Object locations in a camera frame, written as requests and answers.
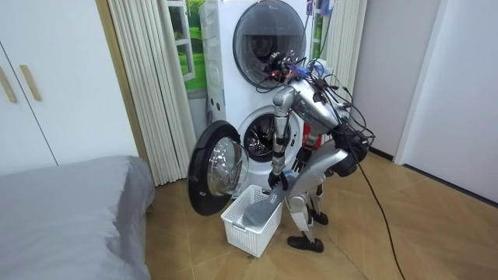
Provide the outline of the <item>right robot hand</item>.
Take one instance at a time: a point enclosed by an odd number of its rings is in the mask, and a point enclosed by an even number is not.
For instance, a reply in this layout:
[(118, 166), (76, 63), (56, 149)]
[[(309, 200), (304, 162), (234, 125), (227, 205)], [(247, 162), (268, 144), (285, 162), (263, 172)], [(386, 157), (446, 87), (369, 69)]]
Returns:
[(292, 166), (294, 172), (300, 173), (301, 170), (307, 165), (308, 160), (312, 155), (312, 149), (306, 146), (302, 146), (299, 152), (296, 154), (295, 161)]

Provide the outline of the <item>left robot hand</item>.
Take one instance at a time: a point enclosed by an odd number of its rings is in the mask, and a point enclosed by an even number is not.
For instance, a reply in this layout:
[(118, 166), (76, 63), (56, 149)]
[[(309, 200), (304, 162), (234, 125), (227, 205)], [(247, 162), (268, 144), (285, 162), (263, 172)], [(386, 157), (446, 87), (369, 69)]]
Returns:
[(274, 189), (278, 185), (281, 185), (284, 191), (289, 189), (289, 183), (286, 178), (286, 175), (281, 172), (279, 174), (274, 173), (273, 171), (268, 175), (268, 185), (271, 189)]

